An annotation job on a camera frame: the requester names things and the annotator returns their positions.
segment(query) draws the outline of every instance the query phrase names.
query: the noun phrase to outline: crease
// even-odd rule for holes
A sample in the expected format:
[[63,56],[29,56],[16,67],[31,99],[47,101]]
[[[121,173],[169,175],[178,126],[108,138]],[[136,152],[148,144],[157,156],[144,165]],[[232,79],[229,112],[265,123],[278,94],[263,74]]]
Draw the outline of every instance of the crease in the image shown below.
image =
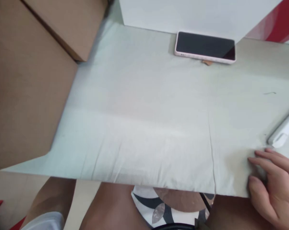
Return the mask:
[[101,145],[100,145],[100,148],[99,148],[99,151],[98,151],[98,155],[97,155],[97,158],[96,158],[96,162],[94,163],[94,167],[93,167],[92,174],[91,174],[91,180],[93,180],[94,171],[96,169],[97,161],[98,161],[100,153],[102,151],[102,146],[104,144],[104,140],[105,140],[105,136],[103,137],[103,140],[101,142]]
[[[116,158],[116,159],[118,159],[118,155],[119,155],[120,150],[121,150],[121,145],[122,145],[122,142],[120,142],[120,145],[119,145],[119,148],[118,148],[118,151],[117,151],[117,158]],[[121,170],[121,168],[122,168],[122,165],[123,165],[123,163],[120,164],[119,170],[118,170],[118,172],[116,173],[115,179],[114,179],[114,181],[113,181],[114,183],[116,183],[116,180],[117,180],[117,178],[118,178],[118,176],[119,176],[119,173],[120,173],[120,170]]]
[[211,146],[211,156],[212,156],[212,163],[213,163],[214,191],[215,191],[215,194],[216,194],[215,162],[214,162],[213,145],[212,145],[211,125],[210,125],[210,122],[209,122],[209,112],[207,113],[207,118],[208,118],[209,144]]

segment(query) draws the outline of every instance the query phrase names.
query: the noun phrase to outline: floor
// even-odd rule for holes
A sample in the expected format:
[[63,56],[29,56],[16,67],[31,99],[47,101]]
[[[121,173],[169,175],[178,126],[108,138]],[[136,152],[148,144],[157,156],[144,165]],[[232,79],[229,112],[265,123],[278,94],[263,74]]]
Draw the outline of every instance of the floor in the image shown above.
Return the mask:
[[[0,230],[9,230],[25,217],[47,176],[0,171]],[[73,202],[64,230],[79,229],[100,182],[77,180]]]

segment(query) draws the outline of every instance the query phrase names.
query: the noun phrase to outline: shorts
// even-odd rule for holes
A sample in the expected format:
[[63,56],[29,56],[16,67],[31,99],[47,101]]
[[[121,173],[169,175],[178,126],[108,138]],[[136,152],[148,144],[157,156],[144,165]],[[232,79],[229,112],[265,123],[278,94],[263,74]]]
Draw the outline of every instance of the shorts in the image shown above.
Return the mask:
[[63,230],[64,225],[62,214],[54,211],[36,217],[21,230]]
[[195,219],[195,230],[210,230],[203,222]]

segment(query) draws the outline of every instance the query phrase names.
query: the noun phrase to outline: patterned fabric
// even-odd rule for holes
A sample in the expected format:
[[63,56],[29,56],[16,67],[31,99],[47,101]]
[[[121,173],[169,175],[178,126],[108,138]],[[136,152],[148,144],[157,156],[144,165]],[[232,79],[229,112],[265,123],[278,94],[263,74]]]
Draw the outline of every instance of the patterned fabric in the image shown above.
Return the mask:
[[[199,220],[199,223],[205,223],[209,215],[207,209],[197,212],[181,212],[175,210],[165,204],[152,187],[135,186],[131,195],[138,211],[150,228],[170,223],[194,225],[195,218]],[[205,195],[209,200],[214,198],[213,194]],[[199,227],[201,227],[199,229],[205,230],[203,224],[199,225]]]

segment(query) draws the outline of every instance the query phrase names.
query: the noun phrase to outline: finger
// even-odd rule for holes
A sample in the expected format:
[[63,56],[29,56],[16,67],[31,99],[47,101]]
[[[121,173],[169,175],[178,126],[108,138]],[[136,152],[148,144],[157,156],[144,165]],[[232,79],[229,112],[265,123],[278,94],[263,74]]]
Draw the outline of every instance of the finger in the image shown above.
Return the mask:
[[282,158],[287,158],[286,156],[284,156],[281,153],[278,153],[278,152],[272,150],[271,148],[265,148],[265,152],[272,153],[272,154],[277,155],[277,156],[282,157]]
[[271,160],[276,166],[280,167],[281,169],[285,170],[289,173],[289,159],[286,157],[280,157],[271,152],[263,152],[263,151],[255,151],[257,156],[263,157],[265,159]]
[[265,170],[267,173],[268,182],[275,185],[270,189],[289,190],[289,174],[286,171],[263,158],[249,157],[248,160],[252,164],[259,165]]
[[281,168],[279,168],[275,164],[263,158],[249,157],[248,160],[254,165],[261,166],[268,174],[271,174],[271,175],[280,174],[281,171],[283,171]]
[[255,151],[257,156],[271,160],[279,168],[285,170],[289,174],[289,159],[287,157],[280,157],[278,154],[271,152]]
[[251,193],[251,203],[257,212],[267,221],[274,223],[278,216],[270,204],[269,194],[260,179],[249,176],[249,189]]

